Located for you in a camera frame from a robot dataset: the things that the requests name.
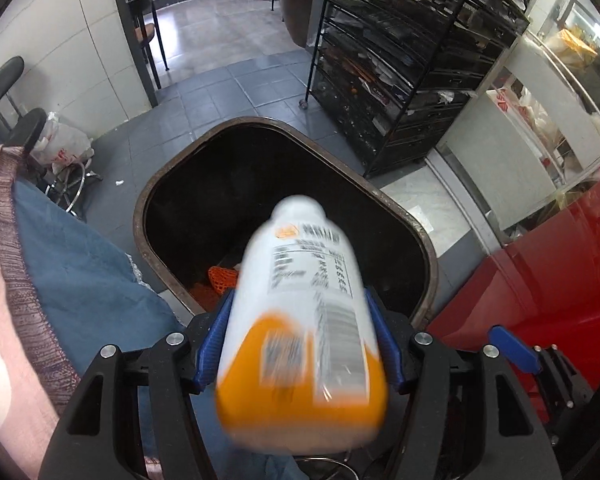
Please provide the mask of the glass display cabinet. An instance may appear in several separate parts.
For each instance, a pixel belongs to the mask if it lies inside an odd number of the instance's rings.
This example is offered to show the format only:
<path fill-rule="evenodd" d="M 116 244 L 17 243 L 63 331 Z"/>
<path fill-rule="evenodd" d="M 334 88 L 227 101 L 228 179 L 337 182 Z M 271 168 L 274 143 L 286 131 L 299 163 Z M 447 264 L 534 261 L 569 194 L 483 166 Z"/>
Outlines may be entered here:
<path fill-rule="evenodd" d="M 443 138 L 474 230 L 504 246 L 600 180 L 600 14 L 534 6 L 530 28 Z"/>

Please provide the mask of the wooden seat chair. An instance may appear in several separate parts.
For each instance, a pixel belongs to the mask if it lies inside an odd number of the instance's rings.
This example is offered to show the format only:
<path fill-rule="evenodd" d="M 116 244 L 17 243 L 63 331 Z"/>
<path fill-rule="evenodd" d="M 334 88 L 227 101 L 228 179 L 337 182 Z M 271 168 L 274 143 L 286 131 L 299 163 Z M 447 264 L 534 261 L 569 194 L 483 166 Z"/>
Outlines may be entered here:
<path fill-rule="evenodd" d="M 154 0 L 125 0 L 125 2 L 131 12 L 134 32 L 138 45 L 140 46 L 140 52 L 142 52 L 143 59 L 149 67 L 152 78 L 154 78 L 156 88 L 161 90 L 162 84 L 150 46 L 152 40 L 158 41 L 164 69 L 168 72 L 170 68 L 166 62 L 166 51 L 164 50 Z"/>

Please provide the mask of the white red plastic bag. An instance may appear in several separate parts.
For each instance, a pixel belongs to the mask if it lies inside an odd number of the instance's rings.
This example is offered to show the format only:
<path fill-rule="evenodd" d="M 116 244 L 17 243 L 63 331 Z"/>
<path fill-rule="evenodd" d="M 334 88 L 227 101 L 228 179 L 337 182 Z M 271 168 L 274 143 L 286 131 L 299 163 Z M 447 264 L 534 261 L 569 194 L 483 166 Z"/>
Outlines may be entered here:
<path fill-rule="evenodd" d="M 47 115 L 40 137 L 31 152 L 33 159 L 53 174 L 94 156 L 92 140 L 81 130 L 61 121 L 56 113 Z"/>

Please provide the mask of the brown plastic trash bin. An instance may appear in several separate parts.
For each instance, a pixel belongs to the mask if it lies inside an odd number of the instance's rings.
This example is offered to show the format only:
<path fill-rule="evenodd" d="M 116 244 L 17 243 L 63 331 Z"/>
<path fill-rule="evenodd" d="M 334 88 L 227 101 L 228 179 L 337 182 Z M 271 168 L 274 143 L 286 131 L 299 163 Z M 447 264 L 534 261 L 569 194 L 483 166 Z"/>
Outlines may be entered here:
<path fill-rule="evenodd" d="M 189 312 L 212 266 L 236 263 L 288 196 L 309 196 L 343 230 L 365 285 L 422 330 L 438 286 L 424 227 L 344 162 L 290 125 L 263 117 L 221 122 L 149 178 L 133 214 L 144 261 Z"/>

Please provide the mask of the orange foam fruit net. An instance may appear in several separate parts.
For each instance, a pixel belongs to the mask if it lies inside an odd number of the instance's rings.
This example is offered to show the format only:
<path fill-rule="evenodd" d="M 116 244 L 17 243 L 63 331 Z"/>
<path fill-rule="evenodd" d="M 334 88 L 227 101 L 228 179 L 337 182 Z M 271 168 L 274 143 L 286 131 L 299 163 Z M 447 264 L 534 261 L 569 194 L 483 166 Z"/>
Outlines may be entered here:
<path fill-rule="evenodd" d="M 213 311 L 222 296 L 228 290 L 236 287 L 241 266 L 240 262 L 234 264 L 234 266 L 228 264 L 210 266 L 189 287 L 189 295 L 204 312 Z"/>

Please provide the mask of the orange white plastic bottle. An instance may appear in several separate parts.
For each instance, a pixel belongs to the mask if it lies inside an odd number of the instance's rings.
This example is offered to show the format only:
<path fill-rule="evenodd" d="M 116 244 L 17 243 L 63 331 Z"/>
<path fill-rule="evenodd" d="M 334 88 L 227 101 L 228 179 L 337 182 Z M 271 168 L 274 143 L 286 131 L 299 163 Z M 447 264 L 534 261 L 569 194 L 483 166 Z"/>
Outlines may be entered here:
<path fill-rule="evenodd" d="M 262 453 L 339 453 L 373 441 L 388 382 L 358 262 L 308 196 L 289 196 L 238 271 L 215 381 L 228 436 Z"/>

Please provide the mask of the black round stool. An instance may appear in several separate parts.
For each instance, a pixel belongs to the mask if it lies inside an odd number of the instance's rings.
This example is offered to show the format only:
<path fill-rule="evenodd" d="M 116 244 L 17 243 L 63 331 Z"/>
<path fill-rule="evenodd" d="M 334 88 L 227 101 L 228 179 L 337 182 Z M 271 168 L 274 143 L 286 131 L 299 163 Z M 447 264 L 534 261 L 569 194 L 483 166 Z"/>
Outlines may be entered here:
<path fill-rule="evenodd" d="M 46 120 L 45 110 L 39 107 L 31 110 L 22 116 L 15 127 L 10 130 L 4 145 L 10 148 L 19 146 L 23 149 L 24 154 L 29 155 L 42 134 Z"/>

